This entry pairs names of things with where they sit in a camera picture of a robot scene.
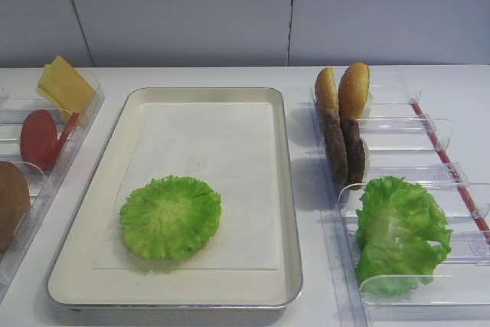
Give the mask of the clear acrylic rack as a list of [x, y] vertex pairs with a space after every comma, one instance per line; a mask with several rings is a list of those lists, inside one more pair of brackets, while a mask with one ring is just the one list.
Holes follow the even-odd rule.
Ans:
[[80, 114], [77, 124], [67, 134], [67, 141], [57, 157], [54, 168], [48, 171], [43, 171], [22, 159], [20, 154], [21, 128], [30, 113], [36, 110], [47, 110], [54, 119], [58, 135], [62, 136], [67, 125], [63, 119], [64, 109], [55, 106], [41, 96], [32, 93], [16, 95], [12, 87], [1, 88], [1, 160], [11, 162], [20, 169], [28, 183], [30, 196], [30, 206], [15, 229], [13, 241], [7, 250], [1, 253], [2, 298], [7, 294], [18, 268], [105, 100], [103, 88], [96, 75], [86, 68], [78, 72], [96, 91], [95, 96]]
[[[446, 150], [449, 119], [425, 115], [416, 97], [377, 93], [358, 120], [366, 169], [361, 182], [332, 181], [319, 108], [300, 106], [312, 134], [307, 151], [322, 170], [320, 219], [343, 326], [476, 325], [489, 321], [489, 186], [467, 179]], [[379, 273], [358, 281], [361, 197], [374, 179], [394, 176], [422, 186], [446, 214], [452, 230], [446, 259], [428, 274]]]

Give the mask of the left brown meat patty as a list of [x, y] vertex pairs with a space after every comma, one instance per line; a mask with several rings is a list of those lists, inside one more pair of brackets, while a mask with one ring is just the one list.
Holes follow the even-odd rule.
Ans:
[[339, 185], [344, 185], [348, 178], [348, 160], [340, 117], [334, 109], [322, 111], [324, 137], [332, 167], [332, 178]]

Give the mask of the clear acrylic right rack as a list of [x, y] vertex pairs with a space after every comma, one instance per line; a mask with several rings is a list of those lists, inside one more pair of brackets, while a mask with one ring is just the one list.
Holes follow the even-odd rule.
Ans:
[[[307, 151], [322, 170], [320, 219], [343, 326], [476, 325], [489, 321], [489, 186], [467, 179], [446, 150], [449, 119], [425, 115], [416, 97], [377, 93], [358, 120], [366, 169], [361, 182], [332, 181], [319, 108], [300, 106], [312, 134]], [[394, 176], [422, 186], [446, 214], [452, 230], [446, 259], [428, 274], [379, 273], [358, 281], [361, 197], [374, 179]]]

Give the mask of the left bun slice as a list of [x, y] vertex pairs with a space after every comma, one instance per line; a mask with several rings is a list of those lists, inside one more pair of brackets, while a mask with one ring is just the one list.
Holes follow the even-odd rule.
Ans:
[[338, 92], [331, 67], [325, 67], [318, 73], [315, 81], [315, 97], [320, 109], [339, 111]]

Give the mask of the clear acrylic left rack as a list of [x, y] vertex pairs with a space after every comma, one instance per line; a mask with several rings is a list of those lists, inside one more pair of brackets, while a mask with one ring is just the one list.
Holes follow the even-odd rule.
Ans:
[[63, 119], [64, 109], [55, 106], [41, 96], [32, 93], [16, 95], [12, 87], [1, 88], [1, 160], [11, 162], [20, 169], [28, 183], [30, 196], [30, 206], [15, 229], [13, 241], [7, 250], [1, 253], [2, 298], [7, 294], [18, 268], [105, 100], [103, 88], [96, 75], [86, 68], [78, 72], [96, 91], [95, 96], [80, 114], [77, 124], [67, 134], [67, 141], [57, 157], [54, 168], [48, 171], [43, 171], [22, 159], [20, 154], [21, 128], [30, 113], [36, 110], [47, 110], [54, 119], [58, 135], [62, 136], [67, 125]]

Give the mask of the rear yellow cheese slice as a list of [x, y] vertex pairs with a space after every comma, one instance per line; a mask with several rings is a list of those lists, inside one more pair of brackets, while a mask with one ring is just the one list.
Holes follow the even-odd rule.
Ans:
[[36, 92], [41, 95], [43, 98], [48, 100], [50, 103], [55, 105], [58, 108], [61, 108], [61, 117], [64, 122], [68, 122], [71, 117], [71, 111], [67, 109], [66, 103], [62, 101], [62, 99], [56, 95], [54, 92], [50, 92], [46, 87], [43, 87], [40, 83], [36, 88]]

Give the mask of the brown bun top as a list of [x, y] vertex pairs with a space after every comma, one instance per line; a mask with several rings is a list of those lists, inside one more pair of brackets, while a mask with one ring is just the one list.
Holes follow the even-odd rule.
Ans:
[[1, 161], [1, 252], [8, 249], [29, 207], [30, 196], [24, 174], [11, 162]]

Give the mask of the right red tomato slice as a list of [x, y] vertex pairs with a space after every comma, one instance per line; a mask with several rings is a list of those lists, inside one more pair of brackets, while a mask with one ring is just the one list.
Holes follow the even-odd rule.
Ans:
[[63, 132], [60, 134], [60, 137], [57, 141], [56, 146], [54, 147], [54, 151], [51, 155], [51, 164], [54, 165], [57, 161], [58, 156], [60, 155], [62, 149], [67, 143], [68, 138], [70, 137], [73, 130], [76, 128], [78, 120], [80, 119], [79, 113], [72, 113], [70, 118], [68, 119], [67, 125], [64, 127]]

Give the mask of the right brown meat patty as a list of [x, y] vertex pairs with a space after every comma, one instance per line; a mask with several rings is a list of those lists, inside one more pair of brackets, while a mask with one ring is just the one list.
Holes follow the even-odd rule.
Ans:
[[344, 136], [348, 163], [346, 184], [360, 183], [364, 177], [366, 155], [358, 121], [352, 118], [341, 118], [340, 126]]

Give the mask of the cream metal tray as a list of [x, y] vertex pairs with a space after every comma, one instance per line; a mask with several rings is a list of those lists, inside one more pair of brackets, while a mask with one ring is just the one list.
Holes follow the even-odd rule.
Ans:
[[[183, 261], [123, 240], [129, 195], [170, 175], [221, 198], [217, 233]], [[48, 279], [62, 306], [281, 309], [302, 290], [282, 94], [146, 87], [127, 97]]]

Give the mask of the front yellow cheese slice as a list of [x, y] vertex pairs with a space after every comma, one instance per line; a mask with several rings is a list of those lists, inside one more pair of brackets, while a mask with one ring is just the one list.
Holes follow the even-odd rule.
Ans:
[[44, 66], [38, 84], [58, 95], [67, 109], [81, 114], [92, 100], [95, 90], [87, 80], [61, 56]]

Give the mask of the green lettuce leaf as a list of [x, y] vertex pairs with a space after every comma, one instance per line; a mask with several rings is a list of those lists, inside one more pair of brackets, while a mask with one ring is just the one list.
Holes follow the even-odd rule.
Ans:
[[132, 191], [119, 210], [125, 245], [146, 260], [185, 260], [221, 222], [221, 195], [192, 177], [152, 179]]
[[431, 283], [452, 251], [452, 229], [434, 197], [422, 185], [386, 176], [368, 182], [361, 202], [354, 269], [361, 290], [392, 297]]

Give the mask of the red tomato slice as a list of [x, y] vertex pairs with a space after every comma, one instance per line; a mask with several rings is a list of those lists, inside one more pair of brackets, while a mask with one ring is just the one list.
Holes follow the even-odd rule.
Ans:
[[51, 170], [56, 161], [57, 129], [48, 110], [30, 113], [21, 128], [20, 153], [24, 162], [43, 171]]
[[70, 137], [73, 130], [76, 128], [78, 120], [80, 119], [79, 113], [72, 113], [70, 118], [68, 119], [67, 125], [64, 127], [63, 132], [60, 134], [60, 137], [57, 141], [56, 146], [54, 147], [54, 151], [51, 155], [51, 164], [54, 165], [57, 161], [58, 156], [60, 155], [62, 149], [67, 143], [68, 138]]

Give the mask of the left red tomato slice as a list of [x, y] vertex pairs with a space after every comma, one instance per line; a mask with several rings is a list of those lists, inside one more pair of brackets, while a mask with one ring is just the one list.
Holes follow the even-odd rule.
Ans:
[[57, 129], [48, 110], [30, 113], [21, 128], [20, 153], [24, 162], [43, 171], [51, 170], [56, 161]]

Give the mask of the white paper liner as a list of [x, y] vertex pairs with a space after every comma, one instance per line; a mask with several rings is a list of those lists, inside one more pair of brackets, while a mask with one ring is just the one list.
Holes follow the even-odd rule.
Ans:
[[275, 270], [280, 261], [276, 144], [268, 103], [145, 103], [106, 152], [116, 197], [97, 269], [134, 270], [152, 262], [125, 249], [119, 209], [154, 178], [189, 176], [221, 196], [210, 246], [181, 262], [187, 270]]

